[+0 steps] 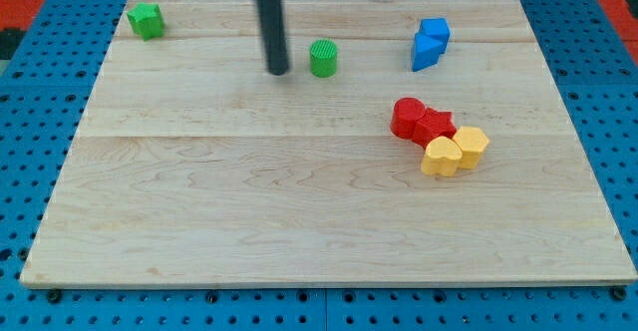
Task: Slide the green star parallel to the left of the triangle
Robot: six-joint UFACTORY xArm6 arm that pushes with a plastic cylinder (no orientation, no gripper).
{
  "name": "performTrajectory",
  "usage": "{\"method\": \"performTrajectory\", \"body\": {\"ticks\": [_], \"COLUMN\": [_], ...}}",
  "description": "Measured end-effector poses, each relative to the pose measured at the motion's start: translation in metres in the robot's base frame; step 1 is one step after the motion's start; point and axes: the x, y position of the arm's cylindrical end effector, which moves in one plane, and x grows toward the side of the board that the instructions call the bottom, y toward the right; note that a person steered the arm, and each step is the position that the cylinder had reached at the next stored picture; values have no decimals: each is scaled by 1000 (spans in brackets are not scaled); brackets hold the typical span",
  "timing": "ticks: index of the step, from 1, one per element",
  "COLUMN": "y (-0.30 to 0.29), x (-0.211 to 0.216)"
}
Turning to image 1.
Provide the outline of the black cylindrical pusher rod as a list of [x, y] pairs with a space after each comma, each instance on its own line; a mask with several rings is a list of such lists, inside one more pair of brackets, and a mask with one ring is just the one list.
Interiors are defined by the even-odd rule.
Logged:
[[267, 71], [282, 76], [289, 70], [289, 58], [282, 0], [255, 0]]

